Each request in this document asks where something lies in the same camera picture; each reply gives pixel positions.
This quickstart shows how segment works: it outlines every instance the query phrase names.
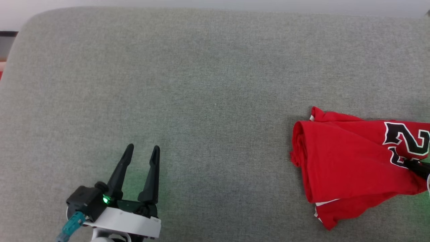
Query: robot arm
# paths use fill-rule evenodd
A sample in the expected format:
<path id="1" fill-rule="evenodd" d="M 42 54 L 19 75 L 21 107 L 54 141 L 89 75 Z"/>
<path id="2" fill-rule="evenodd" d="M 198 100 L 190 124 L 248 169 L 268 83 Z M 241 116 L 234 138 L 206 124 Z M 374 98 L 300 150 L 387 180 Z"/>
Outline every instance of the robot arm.
<path id="1" fill-rule="evenodd" d="M 122 186 L 133 155 L 129 144 L 108 183 L 97 182 L 94 187 L 80 186 L 66 200 L 68 223 L 56 242 L 67 242 L 80 226 L 93 228 L 92 242 L 142 242 L 160 235 L 158 218 L 158 184 L 160 176 L 160 148 L 154 147 L 150 170 L 143 191 L 137 201 L 123 200 Z M 110 239 L 112 234 L 125 240 Z"/>

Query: folded cloth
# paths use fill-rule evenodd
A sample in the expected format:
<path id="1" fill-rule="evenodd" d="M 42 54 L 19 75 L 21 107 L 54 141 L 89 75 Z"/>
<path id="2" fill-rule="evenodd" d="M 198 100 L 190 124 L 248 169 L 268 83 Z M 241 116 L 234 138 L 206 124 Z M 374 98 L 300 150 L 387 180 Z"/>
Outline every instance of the folded cloth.
<path id="1" fill-rule="evenodd" d="M 404 161 L 428 156 L 429 130 L 428 123 L 365 121 L 313 107 L 309 121 L 294 125 L 291 160 L 315 216 L 331 230 L 397 194 L 427 190 Z"/>

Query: gray couch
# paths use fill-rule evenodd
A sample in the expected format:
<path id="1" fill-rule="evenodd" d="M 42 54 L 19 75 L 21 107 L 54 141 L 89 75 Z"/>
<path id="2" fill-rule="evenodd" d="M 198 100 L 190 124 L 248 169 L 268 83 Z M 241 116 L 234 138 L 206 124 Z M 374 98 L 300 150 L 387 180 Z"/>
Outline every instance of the gray couch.
<path id="1" fill-rule="evenodd" d="M 159 241 L 428 241 L 428 194 L 328 232 L 290 162 L 313 105 L 430 122 L 426 19 L 72 8 L 33 17 L 0 81 L 0 241 L 54 241 L 127 144 L 161 147 Z M 91 229 L 71 239 L 86 242 Z"/>

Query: cable connector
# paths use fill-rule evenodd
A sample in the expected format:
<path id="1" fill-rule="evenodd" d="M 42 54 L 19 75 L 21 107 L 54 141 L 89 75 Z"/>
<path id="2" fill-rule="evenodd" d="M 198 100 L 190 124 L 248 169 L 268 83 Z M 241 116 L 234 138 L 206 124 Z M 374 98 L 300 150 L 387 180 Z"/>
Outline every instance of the cable connector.
<path id="1" fill-rule="evenodd" d="M 70 236 L 78 230 L 85 222 L 85 215 L 82 212 L 76 212 L 64 225 L 62 232 L 57 236 L 55 242 L 67 242 Z"/>

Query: white trim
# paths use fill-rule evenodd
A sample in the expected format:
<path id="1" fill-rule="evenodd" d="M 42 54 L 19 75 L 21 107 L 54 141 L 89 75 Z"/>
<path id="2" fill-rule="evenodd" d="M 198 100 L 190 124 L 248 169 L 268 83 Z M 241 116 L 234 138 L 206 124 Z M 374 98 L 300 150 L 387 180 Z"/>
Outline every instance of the white trim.
<path id="1" fill-rule="evenodd" d="M 333 200 L 328 201 L 328 202 L 316 202 L 316 203 L 315 203 L 315 205 L 316 205 L 316 206 L 321 206 L 321 205 L 324 205 L 324 204 L 329 203 L 329 202 L 334 202 L 334 201 L 336 201 L 336 200 L 339 200 L 339 199 L 333 199 Z"/>

